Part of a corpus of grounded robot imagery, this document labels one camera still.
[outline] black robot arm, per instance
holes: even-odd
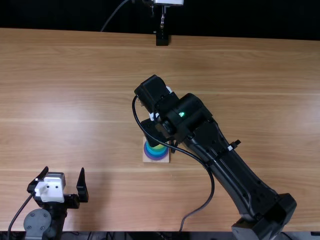
[[[229,143],[210,111],[195,95],[179,99],[154,75],[135,91],[151,119],[143,128],[162,142],[175,140],[198,155],[228,192],[241,219],[232,226],[238,240],[271,240],[291,219],[297,203],[277,194],[236,153],[239,140]],[[151,146],[158,143],[146,135]]]

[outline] wood grain surface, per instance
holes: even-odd
[[[177,231],[210,193],[206,171],[176,153],[142,162],[134,89],[157,74],[179,97],[191,92],[237,152],[297,209],[285,231],[320,228],[320,42],[0,28],[0,230],[49,166],[66,193],[86,171],[89,203],[68,211],[65,231]],[[141,120],[148,115],[137,105]],[[215,181],[209,206],[185,231],[230,231],[239,218]],[[13,229],[23,230],[32,200]]]

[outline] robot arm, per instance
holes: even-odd
[[[232,226],[238,240],[271,240],[291,219],[297,203],[289,194],[277,194],[236,153],[239,140],[228,143],[210,111],[195,95],[179,99],[154,75],[135,94],[155,120],[141,124],[162,142],[175,140],[198,155],[228,192],[241,219]],[[158,143],[147,135],[151,146]]]
[[[59,240],[67,217],[67,209],[78,209],[87,203],[89,194],[82,168],[76,188],[78,194],[64,194],[66,185],[63,172],[49,172],[46,166],[27,187],[39,209],[31,211],[24,219],[25,240]]]

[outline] colorful ring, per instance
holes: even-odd
[[[149,143],[146,141],[143,147],[144,154],[151,160],[159,161],[164,159],[168,154],[169,149],[166,146],[158,145],[155,147],[151,147]]]

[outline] black background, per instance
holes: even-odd
[[[99,31],[121,0],[1,0],[0,27]],[[142,0],[127,2],[106,32],[156,30]],[[320,39],[320,0],[184,0],[167,11],[171,35]]]

